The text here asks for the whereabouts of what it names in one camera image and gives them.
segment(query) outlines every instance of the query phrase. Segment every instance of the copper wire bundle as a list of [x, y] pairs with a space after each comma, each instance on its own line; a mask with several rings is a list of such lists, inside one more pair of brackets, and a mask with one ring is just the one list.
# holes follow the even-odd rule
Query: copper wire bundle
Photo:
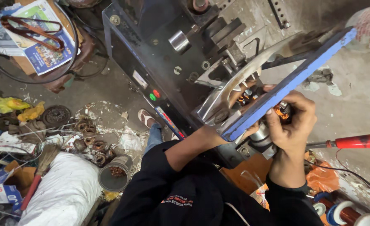
[[281, 119], [286, 120], [289, 118], [289, 115], [287, 113], [282, 113], [280, 109], [280, 103], [276, 104], [274, 107], [274, 112], [277, 113], [278, 116], [281, 117]]

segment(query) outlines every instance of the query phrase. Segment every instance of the hand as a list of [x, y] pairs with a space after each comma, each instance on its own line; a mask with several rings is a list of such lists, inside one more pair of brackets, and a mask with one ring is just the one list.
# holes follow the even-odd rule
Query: hand
[[[275, 85], [265, 85], [263, 90], [271, 91]], [[291, 104], [296, 113], [292, 116], [292, 124], [281, 125], [280, 118], [270, 109], [266, 113], [270, 137], [274, 144], [283, 149], [288, 156], [302, 155], [305, 152], [306, 141], [318, 118], [315, 115], [315, 102], [302, 93], [292, 90], [283, 98]]]
[[[246, 86], [243, 83], [241, 83], [239, 85], [241, 87], [241, 91], [240, 92], [238, 92], [238, 91], [232, 91], [230, 93], [230, 95], [229, 95], [229, 104], [230, 104], [230, 107], [232, 107], [238, 101], [238, 98], [245, 92], [245, 90], [247, 90], [248, 88], [250, 88], [253, 85], [255, 85], [257, 83], [257, 81], [256, 80], [246, 80], [245, 83], [246, 83]], [[248, 105], [243, 106], [242, 109], [241, 109], [241, 112], [245, 112], [255, 102], [256, 102], [256, 100], [252, 100]], [[251, 127], [249, 127], [246, 130], [246, 132], [242, 136], [242, 139], [241, 140], [244, 140], [248, 136], [250, 136], [250, 135], [254, 134], [255, 132], [257, 132], [258, 130], [259, 130], [259, 121], [255, 122]]]

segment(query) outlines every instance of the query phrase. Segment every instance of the washer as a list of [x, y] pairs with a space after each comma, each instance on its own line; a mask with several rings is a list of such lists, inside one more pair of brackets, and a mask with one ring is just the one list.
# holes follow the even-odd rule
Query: washer
[[209, 67], [210, 67], [210, 62], [203, 61], [203, 63], [202, 63], [203, 70], [207, 70]]

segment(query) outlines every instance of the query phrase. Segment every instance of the sandal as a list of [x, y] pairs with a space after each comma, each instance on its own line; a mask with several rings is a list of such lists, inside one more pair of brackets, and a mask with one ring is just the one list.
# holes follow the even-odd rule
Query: sandal
[[139, 118], [139, 120], [144, 123], [145, 126], [147, 126], [147, 120], [149, 119], [154, 119], [152, 116], [150, 116], [150, 113], [144, 109], [140, 109], [139, 112], [137, 113], [137, 117]]

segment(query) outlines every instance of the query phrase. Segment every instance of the blue metal bar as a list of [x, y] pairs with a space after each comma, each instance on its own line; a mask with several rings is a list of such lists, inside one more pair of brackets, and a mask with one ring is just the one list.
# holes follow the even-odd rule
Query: blue metal bar
[[348, 44], [356, 36], [356, 29], [345, 28], [330, 38], [315, 53], [308, 57], [297, 69], [283, 79], [272, 91], [267, 93], [256, 104], [250, 107], [232, 126], [223, 132], [226, 141], [234, 141], [266, 114], [270, 108], [278, 104], [291, 90], [309, 77], [316, 69]]

